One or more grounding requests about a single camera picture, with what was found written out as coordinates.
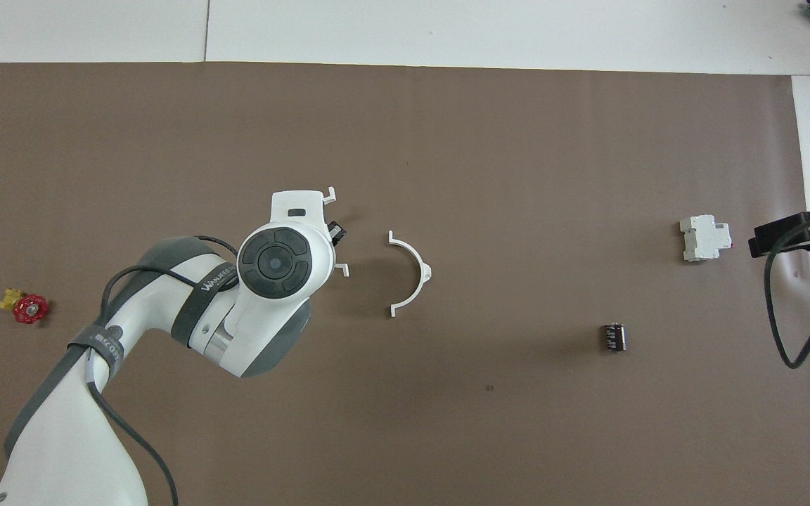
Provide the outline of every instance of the gray velcro strap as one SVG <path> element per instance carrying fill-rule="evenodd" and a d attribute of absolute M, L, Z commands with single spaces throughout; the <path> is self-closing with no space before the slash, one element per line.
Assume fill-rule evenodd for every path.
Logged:
<path fill-rule="evenodd" d="M 236 279 L 236 268 L 229 262 L 224 262 L 213 268 L 211 272 L 206 273 L 205 278 L 202 278 L 189 292 L 183 307 L 180 308 L 180 312 L 174 318 L 174 324 L 171 326 L 171 337 L 189 348 L 189 339 L 193 335 L 193 327 L 195 327 L 196 323 L 199 323 L 202 314 L 205 314 L 208 305 L 212 303 L 218 292 L 221 292 L 221 288 L 234 279 Z"/>
<path fill-rule="evenodd" d="M 108 377 L 114 378 L 123 364 L 123 345 L 121 327 L 113 325 L 106 329 L 98 325 L 90 325 L 80 330 L 68 346 L 84 346 L 96 350 L 108 362 Z"/>

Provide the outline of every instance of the white floor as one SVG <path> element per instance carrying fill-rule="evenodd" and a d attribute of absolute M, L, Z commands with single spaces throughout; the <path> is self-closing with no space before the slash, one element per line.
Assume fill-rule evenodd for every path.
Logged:
<path fill-rule="evenodd" d="M 793 74 L 810 210 L 810 20 L 800 12 L 801 3 L 0 0 L 0 61 L 248 60 Z M 772 353 L 770 346 L 765 353 Z"/>

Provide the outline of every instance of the brown mat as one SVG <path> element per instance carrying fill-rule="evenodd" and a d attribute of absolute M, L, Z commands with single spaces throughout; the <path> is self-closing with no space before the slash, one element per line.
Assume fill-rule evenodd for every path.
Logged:
<path fill-rule="evenodd" d="M 152 333 L 105 391 L 182 503 L 810 504 L 810 359 L 781 364 L 745 247 L 804 208 L 790 78 L 705 74 L 0 64 L 0 298 L 55 302 L 45 327 L 0 310 L 0 477 L 112 273 L 163 237 L 239 243 L 272 192 L 329 185 L 352 277 L 275 371 Z M 694 214 L 737 247 L 682 262 Z M 417 268 L 390 228 L 434 272 L 394 320 Z M 792 348 L 810 277 L 777 269 Z"/>

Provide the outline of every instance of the white c-shaped part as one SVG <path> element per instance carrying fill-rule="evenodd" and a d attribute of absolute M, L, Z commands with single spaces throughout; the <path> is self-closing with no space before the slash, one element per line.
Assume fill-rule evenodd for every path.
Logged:
<path fill-rule="evenodd" d="M 420 268 L 420 278 L 418 279 L 418 287 L 414 289 L 414 293 L 411 294 L 411 296 L 409 296 L 409 298 L 405 299 L 404 301 L 398 302 L 398 304 L 393 304 L 390 306 L 390 315 L 391 317 L 395 318 L 396 310 L 398 308 L 410 304 L 411 301 L 413 301 L 414 298 L 417 297 L 418 294 L 420 294 L 420 289 L 424 288 L 424 284 L 427 281 L 430 281 L 430 278 L 433 276 L 433 270 L 430 268 L 430 266 L 424 263 L 424 260 L 421 259 L 420 257 L 420 253 L 418 253 L 418 250 L 414 249 L 414 247 L 412 247 L 411 244 L 408 244 L 404 240 L 392 239 L 392 231 L 390 231 L 390 244 L 393 244 L 394 246 L 401 246 L 404 247 L 404 249 L 407 249 L 409 253 L 412 253 L 412 255 L 414 255 L 415 260 L 418 260 L 418 266 Z"/>

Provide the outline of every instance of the center button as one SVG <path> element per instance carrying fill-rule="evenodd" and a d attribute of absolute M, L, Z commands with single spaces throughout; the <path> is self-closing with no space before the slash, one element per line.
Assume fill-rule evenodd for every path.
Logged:
<path fill-rule="evenodd" d="M 293 268 L 293 257 L 280 246 L 268 247 L 258 257 L 258 270 L 265 278 L 283 279 Z"/>

